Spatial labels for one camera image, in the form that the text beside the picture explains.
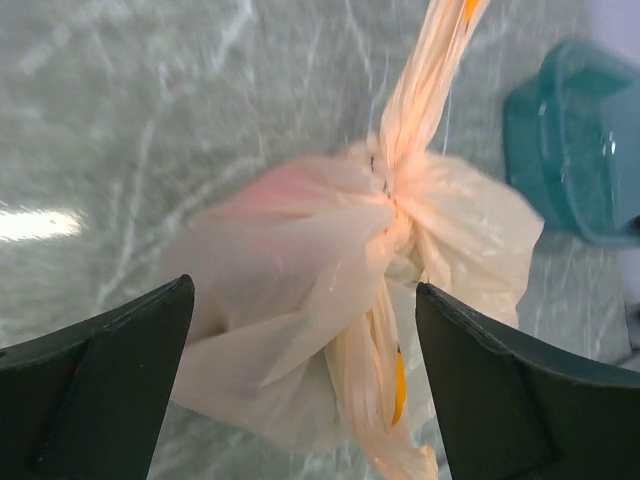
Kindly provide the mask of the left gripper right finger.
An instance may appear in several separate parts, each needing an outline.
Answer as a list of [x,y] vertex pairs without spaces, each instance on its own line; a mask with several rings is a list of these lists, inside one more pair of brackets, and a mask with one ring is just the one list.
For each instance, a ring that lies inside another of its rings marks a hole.
[[636,479],[639,374],[421,283],[416,325],[454,479]]

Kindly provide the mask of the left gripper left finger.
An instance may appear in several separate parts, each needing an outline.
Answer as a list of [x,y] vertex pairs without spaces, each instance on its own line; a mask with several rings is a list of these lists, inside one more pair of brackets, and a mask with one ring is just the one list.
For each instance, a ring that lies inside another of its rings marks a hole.
[[146,478],[193,309],[183,275],[2,349],[2,478]]

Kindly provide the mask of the orange plastic bag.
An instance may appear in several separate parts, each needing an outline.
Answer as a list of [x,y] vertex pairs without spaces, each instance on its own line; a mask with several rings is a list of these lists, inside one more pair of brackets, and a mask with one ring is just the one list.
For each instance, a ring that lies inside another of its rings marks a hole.
[[289,451],[353,439],[389,479],[434,479],[412,439],[415,289],[427,281],[509,326],[540,216],[507,185],[427,147],[486,10],[433,1],[379,129],[264,174],[193,216],[165,276],[195,306],[171,398]]

